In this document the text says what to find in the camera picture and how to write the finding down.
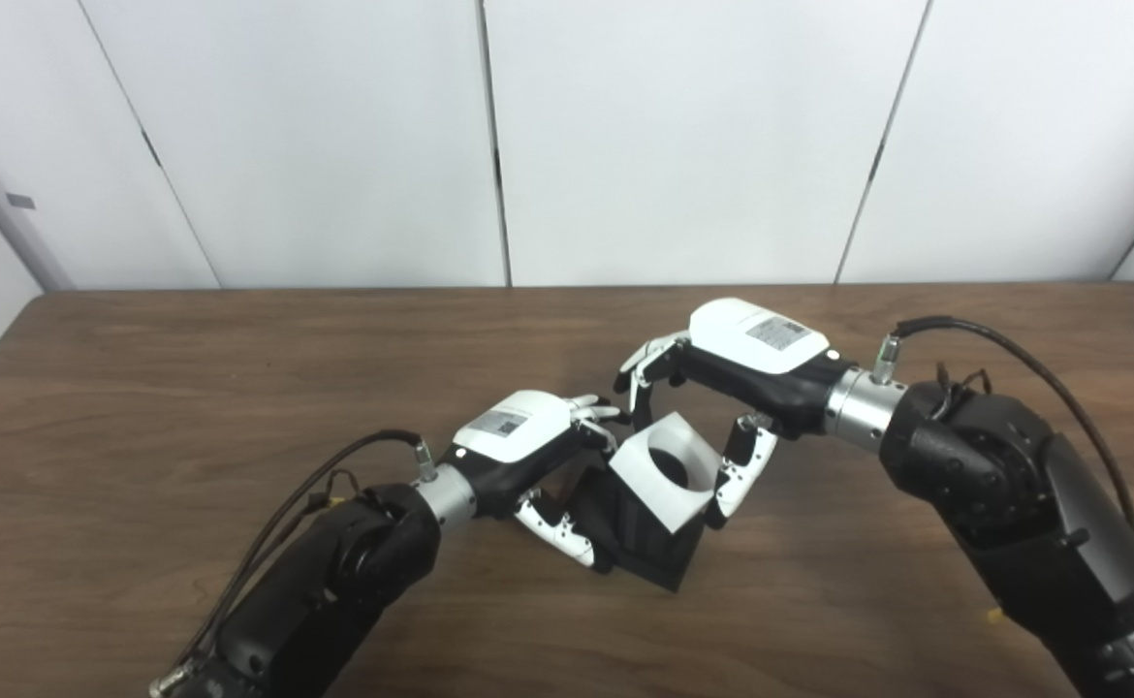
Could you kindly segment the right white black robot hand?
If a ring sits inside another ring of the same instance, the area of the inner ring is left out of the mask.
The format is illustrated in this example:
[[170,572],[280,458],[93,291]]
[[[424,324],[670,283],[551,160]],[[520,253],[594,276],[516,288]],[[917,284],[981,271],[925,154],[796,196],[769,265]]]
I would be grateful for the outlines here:
[[705,524],[718,530],[747,497],[780,440],[826,434],[833,388],[854,369],[827,337],[741,298],[705,303],[685,331],[655,337],[623,361],[613,391],[629,395],[634,428],[651,424],[655,384],[695,383],[747,406],[721,452]]

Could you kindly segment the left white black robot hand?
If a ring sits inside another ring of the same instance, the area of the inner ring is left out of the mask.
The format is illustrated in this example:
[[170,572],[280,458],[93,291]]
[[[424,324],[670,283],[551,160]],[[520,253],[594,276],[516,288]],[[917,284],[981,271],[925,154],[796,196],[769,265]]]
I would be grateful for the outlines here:
[[606,574],[613,557],[540,485],[578,456],[612,456],[617,440],[608,425],[631,420],[603,397],[519,390],[457,429],[445,456],[422,467],[415,490],[445,533],[469,520],[515,520]]

